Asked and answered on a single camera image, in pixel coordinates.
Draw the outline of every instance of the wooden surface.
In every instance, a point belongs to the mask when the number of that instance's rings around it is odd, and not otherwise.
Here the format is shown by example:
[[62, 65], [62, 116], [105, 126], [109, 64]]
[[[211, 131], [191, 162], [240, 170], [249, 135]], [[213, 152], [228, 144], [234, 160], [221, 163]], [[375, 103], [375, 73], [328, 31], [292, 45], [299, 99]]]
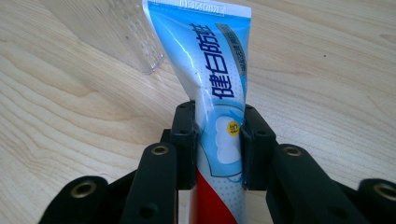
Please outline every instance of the wooden surface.
[[[396, 182], [396, 2], [234, 2], [253, 8], [247, 103], [278, 142], [352, 188]], [[0, 223], [36, 223], [77, 177], [131, 172], [187, 100], [168, 61], [141, 75], [37, 0], [1, 0]], [[263, 197], [247, 194], [249, 223], [271, 222]]]

